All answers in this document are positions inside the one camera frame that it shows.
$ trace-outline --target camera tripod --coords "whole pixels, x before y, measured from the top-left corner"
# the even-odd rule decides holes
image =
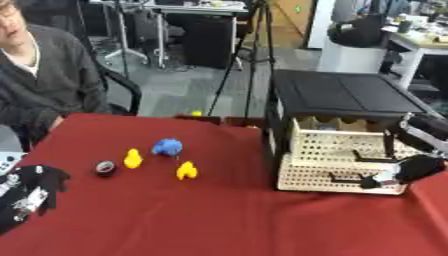
[[[249,20],[246,24],[245,33],[243,37],[238,42],[238,45],[235,48],[235,52],[232,55],[232,58],[230,59],[230,62],[226,68],[226,71],[224,73],[224,77],[221,81],[221,84],[219,85],[218,89],[215,92],[215,98],[213,100],[213,103],[210,107],[210,110],[208,112],[208,115],[210,116],[213,113],[213,110],[216,106],[216,103],[218,102],[219,97],[221,96],[222,90],[224,89],[224,86],[227,82],[227,78],[229,77],[230,71],[232,70],[233,65],[235,64],[235,61],[237,59],[238,53],[240,52],[243,42],[246,39],[247,35],[249,34],[249,31],[251,30],[251,22],[255,17],[257,17],[257,23],[255,25],[255,39],[252,42],[249,62],[250,62],[250,73],[249,73],[249,82],[248,82],[248,88],[247,88],[247,94],[246,94],[246,107],[244,109],[244,121],[243,125],[245,125],[247,121],[247,117],[249,116],[249,107],[250,107],[250,100],[252,97],[252,91],[254,86],[254,76],[255,72],[257,71],[257,53],[258,53],[258,44],[260,40],[260,30],[261,30],[261,24],[263,20],[265,20],[266,25],[266,34],[268,39],[268,51],[269,51],[269,65],[270,65],[270,71],[271,74],[273,74],[274,71],[274,49],[273,49],[273,43],[272,43],[272,12],[271,8],[269,6],[268,0],[258,0],[255,2],[252,11],[249,14]]]

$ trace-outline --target white plastic crate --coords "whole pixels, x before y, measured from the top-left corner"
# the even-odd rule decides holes
[[[419,153],[399,141],[395,141],[394,148],[398,158]],[[293,119],[290,149],[294,165],[301,165],[304,161],[355,162],[354,149],[362,157],[385,157],[382,133],[302,130],[296,119]]]
[[[359,183],[331,181],[330,173],[342,180],[359,180],[359,175],[374,175],[390,168],[389,163],[356,162],[353,154],[356,149],[362,157],[384,158],[382,133],[302,130],[297,120],[293,120],[291,153],[282,159],[277,181],[279,190],[388,195],[405,191],[404,185],[362,189]],[[395,141],[395,150],[398,158],[419,153],[399,141]]]
[[[278,173],[277,188],[287,191],[344,192],[363,194],[400,195],[406,185],[389,185],[382,188],[362,189],[359,184],[334,183],[330,173],[338,179],[356,180],[357,176],[369,176],[385,170],[391,164],[385,163],[334,163],[334,162],[302,162],[292,164],[291,156],[285,154]]]

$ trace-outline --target blue toy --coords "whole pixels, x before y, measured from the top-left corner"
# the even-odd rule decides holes
[[[176,156],[182,151],[182,142],[175,139],[163,139],[152,148],[155,155]]]

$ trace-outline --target desk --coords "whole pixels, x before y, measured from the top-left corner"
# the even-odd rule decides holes
[[[90,3],[105,4],[109,6],[114,6],[113,1],[101,1],[101,0],[90,0]],[[154,10],[157,14],[157,30],[158,30],[158,47],[159,56],[158,64],[159,67],[165,67],[165,32],[164,32],[164,21],[163,15],[167,13],[182,13],[182,14],[203,14],[203,15],[218,15],[218,16],[232,16],[232,40],[231,40],[231,52],[235,52],[236,45],[236,27],[237,20],[236,15],[239,13],[247,13],[247,9],[244,8],[242,2],[230,2],[235,3],[235,5],[223,6],[223,7],[212,7],[212,6],[170,6],[170,5],[157,5],[154,0],[143,1],[143,3],[131,3],[123,2],[122,5],[125,8],[144,8]]]
[[[178,181],[163,157],[108,180],[90,172],[163,137],[184,142],[180,159],[197,165],[196,180]],[[446,255],[446,173],[403,197],[278,192],[259,137],[196,121],[70,116],[23,162],[71,173],[68,191],[56,210],[2,236],[2,255]]]
[[[398,82],[404,89],[411,84],[424,55],[448,55],[448,43],[434,43],[430,38],[415,40],[406,34],[390,33],[390,40],[413,52],[412,60]]]

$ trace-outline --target person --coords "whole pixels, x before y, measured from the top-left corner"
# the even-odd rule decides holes
[[[411,11],[411,4],[408,0],[369,0],[367,3],[358,10],[359,16],[366,15],[371,8],[374,12],[384,14],[387,11],[390,4],[387,17],[398,17],[400,14],[409,14]]]
[[[0,0],[0,124],[36,143],[74,112],[111,112],[87,50],[67,32],[26,24],[15,0]]]

